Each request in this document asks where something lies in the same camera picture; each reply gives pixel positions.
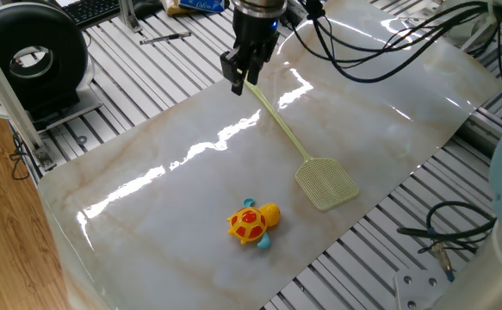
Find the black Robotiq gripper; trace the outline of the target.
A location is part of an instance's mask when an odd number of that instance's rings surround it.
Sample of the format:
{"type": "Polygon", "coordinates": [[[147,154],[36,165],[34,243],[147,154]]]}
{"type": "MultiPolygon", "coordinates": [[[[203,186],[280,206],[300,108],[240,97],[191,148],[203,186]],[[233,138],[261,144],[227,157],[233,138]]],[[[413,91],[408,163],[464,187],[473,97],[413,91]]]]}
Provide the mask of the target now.
{"type": "Polygon", "coordinates": [[[223,77],[232,84],[234,94],[242,94],[247,72],[247,81],[250,84],[257,83],[263,64],[270,61],[276,46],[279,37],[278,20],[278,17],[255,17],[239,9],[234,10],[234,48],[220,55],[223,77]]]}

